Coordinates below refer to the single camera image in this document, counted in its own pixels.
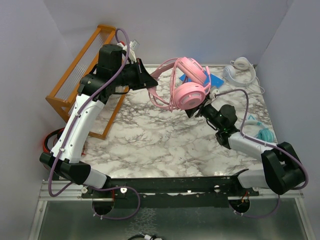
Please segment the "pink cat-ear headphones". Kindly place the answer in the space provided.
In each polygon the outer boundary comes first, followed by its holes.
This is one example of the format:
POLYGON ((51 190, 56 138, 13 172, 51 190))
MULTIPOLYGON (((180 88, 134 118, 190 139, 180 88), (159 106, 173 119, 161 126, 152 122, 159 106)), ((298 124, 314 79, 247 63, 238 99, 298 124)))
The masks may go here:
POLYGON ((195 59, 188 57, 175 57, 160 64, 151 76, 158 80, 163 72, 172 70, 169 84, 169 101, 164 100, 157 94, 156 87, 147 89, 152 104, 156 107, 167 110, 190 110, 199 106, 211 90, 211 78, 208 66, 202 67, 195 59), (185 74, 184 82, 176 86, 177 70, 185 74))

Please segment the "teal cat-ear headphones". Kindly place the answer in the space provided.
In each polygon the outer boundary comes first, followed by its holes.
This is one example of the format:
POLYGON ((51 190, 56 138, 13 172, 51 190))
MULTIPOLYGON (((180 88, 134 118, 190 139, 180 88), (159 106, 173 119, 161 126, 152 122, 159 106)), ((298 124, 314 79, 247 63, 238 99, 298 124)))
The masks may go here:
POLYGON ((253 135, 254 138, 262 140, 269 143, 275 142, 274 133, 264 125, 263 122, 257 120, 253 115, 249 115, 244 122, 245 126, 255 126, 259 130, 253 135))

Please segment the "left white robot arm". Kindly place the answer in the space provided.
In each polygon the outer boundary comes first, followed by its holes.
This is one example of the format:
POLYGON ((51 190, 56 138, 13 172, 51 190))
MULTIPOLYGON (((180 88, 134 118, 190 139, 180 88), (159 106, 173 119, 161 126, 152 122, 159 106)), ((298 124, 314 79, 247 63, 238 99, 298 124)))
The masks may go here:
POLYGON ((124 60, 125 50, 115 44, 105 44, 99 50, 97 64, 79 82, 76 100, 69 120, 58 142, 43 152, 40 162, 52 172, 77 185, 93 187, 97 196, 106 197, 111 190, 109 176, 81 161, 87 136, 99 113, 117 87, 141 90, 157 86, 142 60, 124 60))

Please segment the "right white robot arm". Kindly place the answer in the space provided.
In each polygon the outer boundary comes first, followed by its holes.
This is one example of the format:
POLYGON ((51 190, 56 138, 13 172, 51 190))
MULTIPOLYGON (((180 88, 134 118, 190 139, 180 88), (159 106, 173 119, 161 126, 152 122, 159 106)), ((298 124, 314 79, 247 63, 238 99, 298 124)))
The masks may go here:
POLYGON ((204 117, 207 124, 216 130, 217 142, 229 149, 241 152, 262 162, 262 169, 243 170, 230 182, 229 189, 240 196, 250 188, 270 189, 278 195, 293 190, 307 181, 301 162, 291 144, 271 144, 259 139, 248 139, 235 123, 236 110, 229 104, 216 110, 212 105, 200 105, 185 111, 189 118, 204 117))

